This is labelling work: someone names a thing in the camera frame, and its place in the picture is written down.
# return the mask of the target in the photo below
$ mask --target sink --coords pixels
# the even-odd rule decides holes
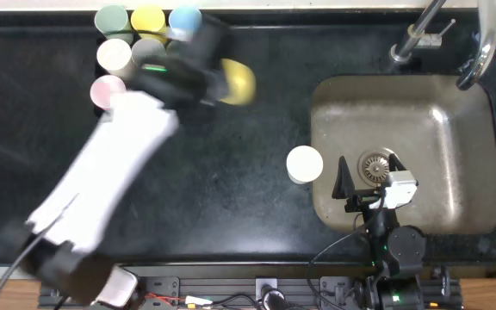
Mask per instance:
[[[323,157],[313,182],[321,220],[350,231],[354,213],[333,200],[344,155],[356,189],[388,173],[394,152],[418,180],[412,202],[397,210],[401,225],[425,233],[488,233],[496,227],[496,139],[487,93],[456,88],[452,76],[344,76],[313,94],[311,143]]]

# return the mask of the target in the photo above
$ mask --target faucet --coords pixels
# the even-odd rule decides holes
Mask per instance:
[[[456,87],[467,90],[474,85],[487,70],[496,48],[496,5],[494,0],[477,0],[480,15],[480,46],[474,62],[456,81]],[[409,26],[403,40],[390,49],[390,57],[396,64],[406,64],[412,56],[411,51],[425,35],[431,19],[439,12],[445,0],[433,0],[420,18]]]

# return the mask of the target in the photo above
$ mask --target drain strainer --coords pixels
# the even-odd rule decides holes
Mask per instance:
[[[386,181],[389,173],[389,155],[391,150],[381,147],[376,150],[366,151],[357,162],[361,179],[369,186],[375,187]]]

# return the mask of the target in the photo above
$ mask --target white wall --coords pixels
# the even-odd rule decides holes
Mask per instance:
[[[86,10],[120,3],[134,9],[157,3],[163,9],[196,4],[202,9],[424,8],[431,0],[0,0],[0,10]],[[444,8],[471,8],[476,0],[448,0]]]

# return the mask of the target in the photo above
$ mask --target green indicator light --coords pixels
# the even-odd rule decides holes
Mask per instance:
[[[143,69],[150,71],[166,72],[168,71],[165,67],[161,65],[143,65]]]

